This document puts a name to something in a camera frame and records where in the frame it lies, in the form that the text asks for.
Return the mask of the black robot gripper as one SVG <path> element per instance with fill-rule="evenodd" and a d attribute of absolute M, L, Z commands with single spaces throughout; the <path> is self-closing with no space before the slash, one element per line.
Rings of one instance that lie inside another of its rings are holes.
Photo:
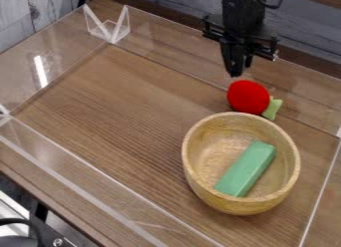
<path fill-rule="evenodd" d="M 266 30 L 264 19 L 268 9 L 280 3 L 266 0 L 221 0 L 219 15 L 205 16 L 203 36 L 219 43 L 225 69 L 235 78 L 251 66 L 257 55 L 273 61 L 277 57 L 277 34 Z"/>

